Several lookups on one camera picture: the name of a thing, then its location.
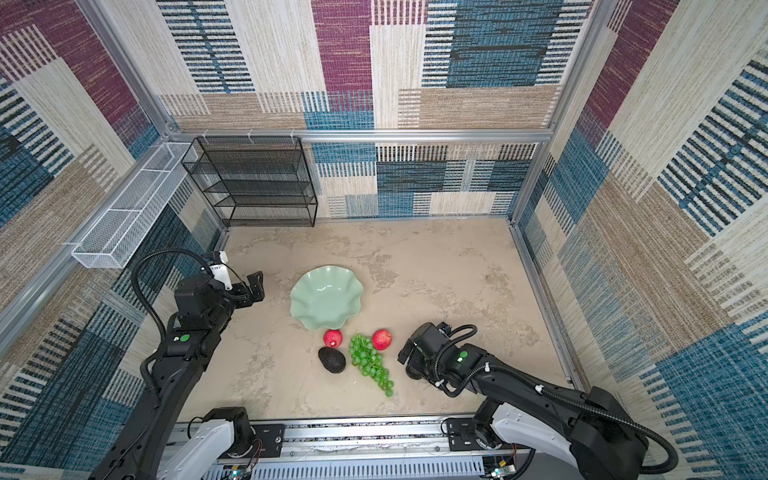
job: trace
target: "beige marble surface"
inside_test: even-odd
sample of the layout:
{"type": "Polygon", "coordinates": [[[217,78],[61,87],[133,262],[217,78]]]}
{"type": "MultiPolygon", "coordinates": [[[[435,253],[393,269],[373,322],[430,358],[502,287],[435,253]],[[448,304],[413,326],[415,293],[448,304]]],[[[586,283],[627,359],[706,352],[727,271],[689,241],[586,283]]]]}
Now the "beige marble surface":
{"type": "Polygon", "coordinates": [[[414,381],[397,353],[424,322],[474,323],[469,342],[549,382],[566,385],[531,286],[500,219],[318,223],[314,228],[232,229],[230,266],[264,272],[266,299],[237,310],[208,371],[180,420],[219,406],[245,406],[252,419],[471,412],[483,397],[450,399],[414,381]],[[341,350],[354,332],[387,328],[394,342],[384,365],[395,382],[388,399],[357,368],[334,375],[317,358],[323,330],[305,330],[289,315],[290,290],[323,265],[351,269],[362,282],[362,310],[342,328],[341,350]]]}

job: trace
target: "green bowl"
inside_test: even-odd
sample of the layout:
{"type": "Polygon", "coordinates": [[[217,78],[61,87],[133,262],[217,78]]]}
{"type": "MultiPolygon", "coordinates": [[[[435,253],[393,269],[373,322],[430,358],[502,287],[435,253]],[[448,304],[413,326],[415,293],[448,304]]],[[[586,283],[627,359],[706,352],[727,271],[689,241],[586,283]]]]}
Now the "green bowl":
{"type": "Polygon", "coordinates": [[[290,291],[290,315],[308,330],[337,330],[360,311],[362,283],[341,266],[326,265],[304,273],[290,291]]]}

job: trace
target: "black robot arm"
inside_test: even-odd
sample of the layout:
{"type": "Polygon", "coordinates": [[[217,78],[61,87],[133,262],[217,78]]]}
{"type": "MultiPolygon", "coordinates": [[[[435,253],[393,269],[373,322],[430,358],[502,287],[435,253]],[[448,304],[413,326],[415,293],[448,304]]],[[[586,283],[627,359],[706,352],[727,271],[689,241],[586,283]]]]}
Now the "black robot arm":
{"type": "MultiPolygon", "coordinates": [[[[89,480],[156,478],[163,450],[179,412],[192,388],[208,367],[232,313],[235,309],[251,306],[264,298],[261,272],[249,275],[247,283],[236,283],[232,285],[231,290],[225,290],[224,284],[212,277],[205,261],[186,250],[169,249],[148,255],[137,262],[134,278],[138,278],[146,261],[162,253],[182,253],[193,257],[201,263],[201,269],[206,270],[206,273],[199,273],[179,282],[174,292],[178,313],[171,316],[161,330],[161,343],[157,351],[147,357],[141,365],[147,388],[118,439],[91,473],[89,480]],[[154,364],[150,371],[149,365],[152,363],[154,364]]],[[[142,305],[147,308],[149,302],[141,290],[134,286],[134,291],[142,305]]],[[[151,305],[147,310],[153,319],[157,316],[151,305]]],[[[233,412],[230,416],[233,418],[221,418],[226,418],[235,425],[235,442],[228,452],[236,455],[250,448],[252,434],[244,412],[233,412]]]]}
{"type": "Polygon", "coordinates": [[[458,346],[476,332],[473,325],[451,331],[444,323],[425,323],[411,335],[398,361],[411,378],[427,379],[448,396],[456,397],[465,389],[487,396],[475,415],[475,434],[487,448],[505,441],[492,428],[492,420],[495,410],[508,403],[569,442],[570,453],[588,480],[635,480],[640,473],[669,472],[677,465],[672,445],[633,422],[609,392],[598,387],[588,394],[565,389],[521,372],[480,347],[458,346]],[[464,330],[469,332],[454,336],[464,330]],[[667,450],[667,461],[642,465],[647,438],[667,450]]]}

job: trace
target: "white mesh basket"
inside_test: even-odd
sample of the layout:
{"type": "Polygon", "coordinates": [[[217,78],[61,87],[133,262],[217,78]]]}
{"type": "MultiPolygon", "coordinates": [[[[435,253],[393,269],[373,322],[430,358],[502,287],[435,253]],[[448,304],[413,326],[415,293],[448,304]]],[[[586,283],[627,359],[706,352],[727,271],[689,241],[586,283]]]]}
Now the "white mesh basket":
{"type": "Polygon", "coordinates": [[[94,223],[72,256],[85,268],[125,268],[147,232],[187,175],[181,165],[196,161],[185,143],[158,148],[136,177],[94,223]]]}

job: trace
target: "patterned wall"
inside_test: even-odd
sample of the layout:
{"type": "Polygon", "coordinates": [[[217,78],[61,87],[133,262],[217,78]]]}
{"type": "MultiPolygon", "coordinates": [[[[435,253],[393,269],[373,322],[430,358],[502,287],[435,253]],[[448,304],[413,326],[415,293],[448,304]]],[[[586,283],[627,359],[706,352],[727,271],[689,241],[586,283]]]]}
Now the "patterned wall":
{"type": "Polygon", "coordinates": [[[1,310],[157,131],[73,1],[0,12],[1,310]]]}
{"type": "Polygon", "coordinates": [[[305,144],[320,218],[506,215],[535,144],[305,144]]]}
{"type": "Polygon", "coordinates": [[[104,0],[181,128],[540,128],[591,0],[104,0]]]}
{"type": "MultiPolygon", "coordinates": [[[[130,288],[134,260],[163,247],[210,251],[220,231],[187,179],[125,270],[75,267],[0,363],[0,477],[87,478],[144,391],[139,364],[160,340],[130,288]]],[[[141,276],[163,318],[192,260],[161,257],[141,276]]]]}
{"type": "Polygon", "coordinates": [[[766,41],[762,0],[620,0],[520,223],[580,376],[676,445],[665,478],[768,472],[766,41]]]}

